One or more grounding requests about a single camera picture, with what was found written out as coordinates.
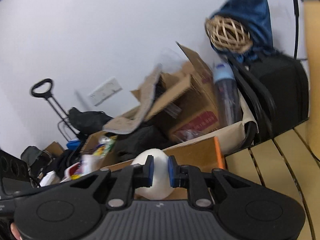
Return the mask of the white wall socket strip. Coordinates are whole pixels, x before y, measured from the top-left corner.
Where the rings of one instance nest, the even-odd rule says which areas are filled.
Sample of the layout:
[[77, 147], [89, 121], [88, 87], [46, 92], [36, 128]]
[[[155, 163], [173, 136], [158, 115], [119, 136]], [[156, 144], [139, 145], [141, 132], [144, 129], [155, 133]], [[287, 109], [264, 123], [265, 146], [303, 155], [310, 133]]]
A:
[[99, 106], [106, 99], [122, 90], [115, 77], [112, 77], [89, 93], [88, 98], [93, 106]]

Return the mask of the large open cardboard box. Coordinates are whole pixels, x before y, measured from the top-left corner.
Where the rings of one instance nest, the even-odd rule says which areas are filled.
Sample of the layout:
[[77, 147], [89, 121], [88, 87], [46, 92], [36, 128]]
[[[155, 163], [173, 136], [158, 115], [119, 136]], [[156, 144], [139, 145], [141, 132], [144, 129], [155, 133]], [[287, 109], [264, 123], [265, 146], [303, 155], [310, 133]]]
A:
[[156, 95], [144, 120], [153, 123], [174, 142], [183, 142], [217, 131], [219, 120], [213, 75], [199, 54], [183, 45], [187, 57], [165, 55]]

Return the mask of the grey backpack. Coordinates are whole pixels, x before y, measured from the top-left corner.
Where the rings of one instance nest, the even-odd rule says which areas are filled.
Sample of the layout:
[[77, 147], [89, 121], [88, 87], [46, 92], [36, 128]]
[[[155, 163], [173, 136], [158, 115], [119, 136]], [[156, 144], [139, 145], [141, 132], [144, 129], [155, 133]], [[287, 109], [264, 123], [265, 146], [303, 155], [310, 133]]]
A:
[[42, 153], [43, 151], [36, 146], [28, 146], [21, 154], [20, 159], [31, 166]]

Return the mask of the blue lid water bottle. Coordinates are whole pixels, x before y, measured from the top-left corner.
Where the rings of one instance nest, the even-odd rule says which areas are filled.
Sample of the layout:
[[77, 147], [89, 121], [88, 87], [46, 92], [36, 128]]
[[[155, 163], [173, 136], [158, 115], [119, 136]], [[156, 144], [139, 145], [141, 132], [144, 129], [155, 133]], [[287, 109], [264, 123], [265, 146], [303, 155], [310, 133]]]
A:
[[213, 67], [213, 84], [221, 126], [226, 127], [241, 121], [239, 92], [233, 71], [228, 63], [220, 62]]

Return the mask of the orange red cardboard box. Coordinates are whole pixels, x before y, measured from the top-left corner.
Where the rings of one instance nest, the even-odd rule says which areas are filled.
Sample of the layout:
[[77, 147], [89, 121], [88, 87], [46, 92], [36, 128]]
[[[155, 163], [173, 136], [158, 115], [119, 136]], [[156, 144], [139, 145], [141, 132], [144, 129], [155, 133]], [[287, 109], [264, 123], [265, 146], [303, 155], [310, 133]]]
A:
[[[191, 165], [198, 167], [202, 172], [210, 173], [214, 168], [225, 168], [225, 159], [220, 151], [220, 144], [217, 137], [204, 140], [197, 139], [196, 142], [186, 142], [163, 150], [170, 157], [173, 155], [178, 165]], [[111, 171], [116, 171], [131, 165], [134, 159], [122, 163], [106, 166]], [[187, 190], [174, 188], [174, 191], [163, 200], [187, 199]]]

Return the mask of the beige towel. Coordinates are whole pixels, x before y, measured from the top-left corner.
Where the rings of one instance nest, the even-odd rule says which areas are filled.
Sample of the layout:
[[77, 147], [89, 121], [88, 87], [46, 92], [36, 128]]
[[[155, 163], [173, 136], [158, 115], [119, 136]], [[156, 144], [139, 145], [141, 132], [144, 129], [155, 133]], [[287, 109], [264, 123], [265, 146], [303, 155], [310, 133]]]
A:
[[117, 116], [103, 126], [103, 131], [119, 135], [130, 134], [135, 131], [143, 122], [147, 113], [153, 105], [156, 85], [159, 81], [162, 71], [162, 65], [158, 64], [153, 71], [144, 79], [139, 87], [140, 106], [132, 117], [125, 115]]

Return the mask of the wicker rattan ball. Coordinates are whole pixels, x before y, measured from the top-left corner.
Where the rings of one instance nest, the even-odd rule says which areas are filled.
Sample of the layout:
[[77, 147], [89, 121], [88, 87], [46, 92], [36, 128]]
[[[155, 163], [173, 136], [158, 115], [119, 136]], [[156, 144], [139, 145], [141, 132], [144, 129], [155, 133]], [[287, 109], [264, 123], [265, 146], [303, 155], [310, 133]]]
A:
[[229, 17], [219, 15], [205, 20], [206, 34], [217, 50], [242, 54], [253, 46], [245, 26]]

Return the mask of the dark blue cloth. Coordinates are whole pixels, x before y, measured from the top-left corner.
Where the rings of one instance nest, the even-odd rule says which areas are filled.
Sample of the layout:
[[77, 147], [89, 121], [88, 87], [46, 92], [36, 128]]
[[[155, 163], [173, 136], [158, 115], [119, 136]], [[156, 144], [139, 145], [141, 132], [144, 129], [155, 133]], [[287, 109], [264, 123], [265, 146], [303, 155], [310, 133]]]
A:
[[241, 54], [233, 53], [225, 49], [212, 48], [220, 55], [234, 56], [240, 63], [254, 61], [258, 53], [272, 55], [276, 53], [273, 46], [271, 16], [268, 0], [227, 0], [216, 12], [210, 15], [210, 19], [216, 15], [231, 18], [240, 22], [249, 32], [253, 42], [248, 51]]

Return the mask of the cardboard box with clutter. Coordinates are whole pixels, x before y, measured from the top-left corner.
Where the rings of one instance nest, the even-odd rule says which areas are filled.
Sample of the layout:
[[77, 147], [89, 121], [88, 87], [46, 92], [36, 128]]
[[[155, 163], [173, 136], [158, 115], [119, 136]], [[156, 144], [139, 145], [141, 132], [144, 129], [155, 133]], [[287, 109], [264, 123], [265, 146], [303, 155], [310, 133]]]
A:
[[81, 155], [93, 156], [96, 169], [116, 164], [117, 156], [114, 146], [117, 135], [99, 131], [90, 135], [81, 149]]

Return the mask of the black bag on trolley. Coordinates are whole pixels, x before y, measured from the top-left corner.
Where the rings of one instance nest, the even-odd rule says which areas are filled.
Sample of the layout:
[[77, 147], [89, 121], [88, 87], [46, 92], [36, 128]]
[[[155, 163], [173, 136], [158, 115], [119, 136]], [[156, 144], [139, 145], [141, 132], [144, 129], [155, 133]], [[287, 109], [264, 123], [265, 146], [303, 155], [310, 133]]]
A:
[[68, 111], [69, 123], [79, 132], [86, 135], [101, 131], [103, 126], [112, 119], [111, 116], [102, 111], [81, 112], [75, 107]]

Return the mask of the white soft ball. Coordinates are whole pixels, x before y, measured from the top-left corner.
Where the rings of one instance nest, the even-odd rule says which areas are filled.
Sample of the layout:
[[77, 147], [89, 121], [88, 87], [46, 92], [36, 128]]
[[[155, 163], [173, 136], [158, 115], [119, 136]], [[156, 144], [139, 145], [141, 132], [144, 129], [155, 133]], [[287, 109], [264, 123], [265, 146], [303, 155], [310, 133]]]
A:
[[154, 159], [152, 186], [140, 187], [135, 190], [135, 194], [149, 200], [163, 200], [174, 191], [170, 186], [168, 156], [163, 151], [153, 148], [139, 154], [131, 165], [144, 165], [148, 155], [152, 155]]

